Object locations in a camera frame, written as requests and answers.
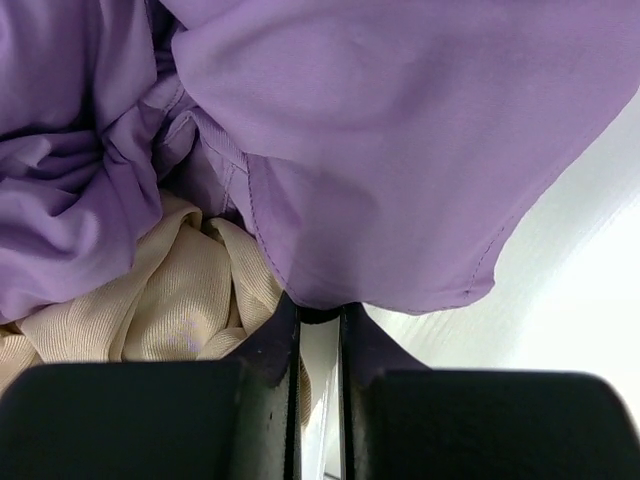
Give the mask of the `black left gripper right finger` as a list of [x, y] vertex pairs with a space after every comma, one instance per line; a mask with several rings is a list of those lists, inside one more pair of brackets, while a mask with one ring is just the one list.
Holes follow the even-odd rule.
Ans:
[[401, 347], [360, 303], [343, 306], [339, 332], [341, 477], [376, 479], [391, 463], [385, 451], [387, 377], [430, 368]]

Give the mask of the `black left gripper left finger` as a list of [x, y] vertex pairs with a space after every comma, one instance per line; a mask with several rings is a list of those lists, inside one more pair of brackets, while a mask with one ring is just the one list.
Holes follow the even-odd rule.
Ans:
[[220, 387], [222, 479], [300, 477], [300, 326], [286, 295], [224, 358]]

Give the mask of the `purple trousers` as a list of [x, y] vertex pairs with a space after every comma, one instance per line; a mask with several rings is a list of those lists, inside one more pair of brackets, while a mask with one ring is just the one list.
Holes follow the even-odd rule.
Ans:
[[165, 189], [299, 305], [469, 305], [638, 87], [635, 1], [5, 1], [1, 319], [128, 272]]

